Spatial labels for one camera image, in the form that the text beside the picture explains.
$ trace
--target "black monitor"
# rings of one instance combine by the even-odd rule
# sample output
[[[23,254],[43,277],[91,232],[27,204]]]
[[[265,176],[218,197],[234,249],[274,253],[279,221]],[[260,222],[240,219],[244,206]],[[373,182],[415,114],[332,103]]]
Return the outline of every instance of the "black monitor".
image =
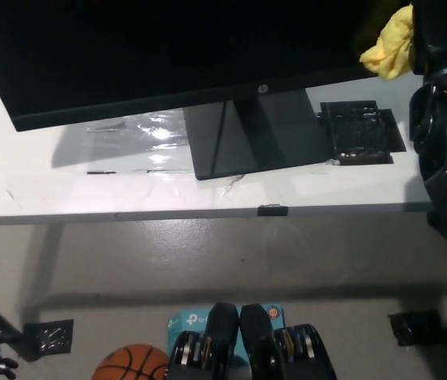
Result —
[[[199,179],[325,161],[306,87],[363,78],[402,0],[0,0],[18,131],[184,108]]]

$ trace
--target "concrete floor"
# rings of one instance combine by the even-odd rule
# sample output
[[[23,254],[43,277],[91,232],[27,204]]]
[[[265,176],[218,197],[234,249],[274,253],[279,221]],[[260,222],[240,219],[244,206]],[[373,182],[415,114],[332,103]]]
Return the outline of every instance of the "concrete floor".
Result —
[[[447,243],[424,215],[0,226],[0,311],[74,319],[72,353],[21,363],[19,380],[89,379],[125,344],[165,350],[171,315],[218,300],[282,303],[340,379],[447,379],[447,348],[399,348],[388,322],[447,319]]]

